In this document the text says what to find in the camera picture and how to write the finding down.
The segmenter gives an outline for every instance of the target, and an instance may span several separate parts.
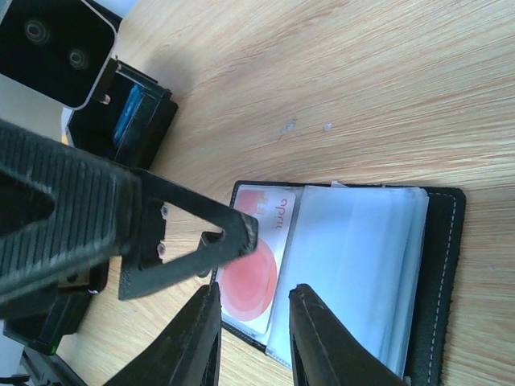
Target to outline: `black card holder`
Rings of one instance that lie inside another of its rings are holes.
[[[323,184],[238,181],[234,185],[230,206],[240,185],[304,187]],[[429,195],[422,263],[417,284],[410,345],[404,377],[414,386],[440,384],[443,347],[451,305],[452,287],[459,258],[459,243],[464,225],[466,198],[463,191],[451,187],[422,187]],[[205,232],[199,248],[216,240],[216,234]],[[216,270],[211,281],[215,281]],[[266,346],[223,322],[223,327],[259,351]]]

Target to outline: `card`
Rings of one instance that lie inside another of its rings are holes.
[[[281,187],[241,186],[234,208],[259,223],[257,249],[218,270],[222,314],[256,334],[265,334],[295,205]]]

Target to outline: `wooden table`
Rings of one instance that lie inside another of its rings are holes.
[[[515,384],[514,0],[140,0],[117,54],[180,106],[153,171],[224,203],[238,179],[463,188],[443,381]],[[202,230],[178,214],[167,251],[193,250]],[[59,349],[90,385],[206,282],[119,302],[118,259],[110,270]],[[220,384],[291,382],[224,332]]]

